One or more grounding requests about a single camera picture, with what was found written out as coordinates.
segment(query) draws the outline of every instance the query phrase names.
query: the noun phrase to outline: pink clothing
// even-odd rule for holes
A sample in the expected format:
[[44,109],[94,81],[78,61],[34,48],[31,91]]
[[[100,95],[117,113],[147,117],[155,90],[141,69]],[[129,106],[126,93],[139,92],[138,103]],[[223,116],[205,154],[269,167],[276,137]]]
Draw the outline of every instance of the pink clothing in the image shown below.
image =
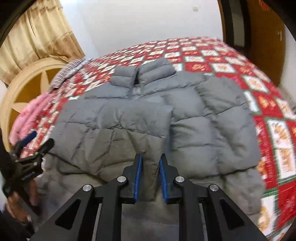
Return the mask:
[[15,145],[16,142],[29,134],[38,115],[52,96],[52,94],[48,93],[37,96],[35,99],[31,100],[23,109],[22,113],[18,115],[9,134],[9,142],[12,145]]

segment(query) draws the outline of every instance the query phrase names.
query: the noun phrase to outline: gray puffer jacket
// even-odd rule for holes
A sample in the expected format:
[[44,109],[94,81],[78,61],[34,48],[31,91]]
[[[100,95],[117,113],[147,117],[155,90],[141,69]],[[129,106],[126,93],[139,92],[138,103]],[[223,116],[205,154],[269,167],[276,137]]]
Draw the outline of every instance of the gray puffer jacket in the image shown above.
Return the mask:
[[[165,153],[180,175],[204,186],[218,184],[257,222],[264,192],[256,170],[260,150],[247,100],[232,80],[176,73],[163,58],[138,68],[119,66],[110,83],[68,101],[51,137],[52,152],[64,161],[48,157],[46,166],[55,169],[51,179],[63,186],[64,174],[108,182],[141,153],[140,197],[153,203],[155,216],[167,215],[157,183]],[[67,179],[68,185],[75,182]]]

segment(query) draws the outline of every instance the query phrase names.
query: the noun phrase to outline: curtain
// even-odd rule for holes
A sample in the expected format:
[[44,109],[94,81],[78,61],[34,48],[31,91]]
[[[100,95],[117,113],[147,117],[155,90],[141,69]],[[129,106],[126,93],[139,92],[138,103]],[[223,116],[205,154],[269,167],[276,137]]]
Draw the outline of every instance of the curtain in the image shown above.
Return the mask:
[[29,64],[47,57],[66,62],[84,55],[59,0],[38,0],[16,22],[0,48],[0,79],[9,85]]

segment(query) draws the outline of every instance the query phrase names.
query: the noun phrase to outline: triangular cutout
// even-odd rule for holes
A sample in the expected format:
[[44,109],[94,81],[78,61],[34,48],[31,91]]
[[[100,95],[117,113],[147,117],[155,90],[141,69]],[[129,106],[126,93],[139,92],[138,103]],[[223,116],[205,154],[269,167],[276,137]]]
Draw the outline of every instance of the triangular cutout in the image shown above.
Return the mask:
[[220,205],[222,207],[229,230],[245,225],[241,217],[231,208],[231,206],[224,199],[220,200]]
[[58,219],[55,221],[55,224],[70,230],[73,226],[80,203],[80,199],[77,199],[75,202],[73,202],[72,205],[69,206],[60,217],[58,217]]

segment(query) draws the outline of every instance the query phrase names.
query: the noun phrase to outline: silver screw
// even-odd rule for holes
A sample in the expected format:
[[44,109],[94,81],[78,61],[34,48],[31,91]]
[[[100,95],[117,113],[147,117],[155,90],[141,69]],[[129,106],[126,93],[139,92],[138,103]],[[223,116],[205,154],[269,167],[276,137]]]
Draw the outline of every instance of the silver screw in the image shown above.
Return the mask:
[[216,191],[218,191],[219,187],[218,187],[217,185],[215,185],[215,184],[212,184],[212,185],[210,186],[210,189],[211,189],[213,192],[216,192]]
[[82,189],[83,189],[83,191],[88,192],[89,190],[91,190],[91,185],[86,184],[86,185],[83,186]]
[[120,183],[124,183],[126,181],[126,177],[120,176],[120,177],[117,178],[117,181],[120,182]]
[[182,183],[185,181],[184,177],[178,176],[175,178],[176,182]]

